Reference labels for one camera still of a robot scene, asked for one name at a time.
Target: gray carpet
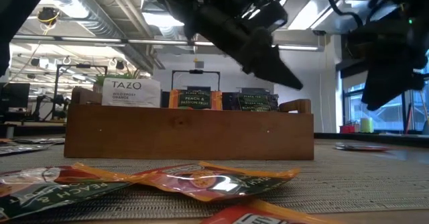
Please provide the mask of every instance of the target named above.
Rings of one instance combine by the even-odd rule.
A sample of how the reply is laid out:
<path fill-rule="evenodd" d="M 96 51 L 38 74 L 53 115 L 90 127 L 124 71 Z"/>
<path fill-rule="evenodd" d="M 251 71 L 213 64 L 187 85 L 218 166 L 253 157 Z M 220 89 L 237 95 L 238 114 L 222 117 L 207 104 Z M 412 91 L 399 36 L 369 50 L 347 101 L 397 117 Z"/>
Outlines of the gray carpet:
<path fill-rule="evenodd" d="M 82 162 L 105 170 L 132 174 L 152 168 L 186 164 L 188 160 L 66 159 L 63 146 L 0 157 L 0 172 Z M 281 207 L 307 213 L 429 209 L 429 162 L 418 152 L 386 154 L 334 150 L 332 143 L 316 145 L 315 161 L 214 161 L 250 170 L 282 171 L 300 167 L 302 173 L 285 186 L 260 195 Z M 208 217 L 235 201 L 201 203 L 181 194 L 134 185 L 97 199 L 45 211 L 17 223 L 58 223 L 95 219 L 161 219 Z"/>

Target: wooden box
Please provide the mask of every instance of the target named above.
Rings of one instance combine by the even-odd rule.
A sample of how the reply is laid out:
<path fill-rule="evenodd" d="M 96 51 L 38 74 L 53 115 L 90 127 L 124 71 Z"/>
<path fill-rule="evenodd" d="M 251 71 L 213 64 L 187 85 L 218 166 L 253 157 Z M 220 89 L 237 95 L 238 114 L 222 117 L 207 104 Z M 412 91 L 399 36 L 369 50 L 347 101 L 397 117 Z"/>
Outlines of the wooden box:
<path fill-rule="evenodd" d="M 76 89 L 64 156 L 187 160 L 313 160 L 309 100 L 280 105 L 300 113 L 107 107 Z"/>

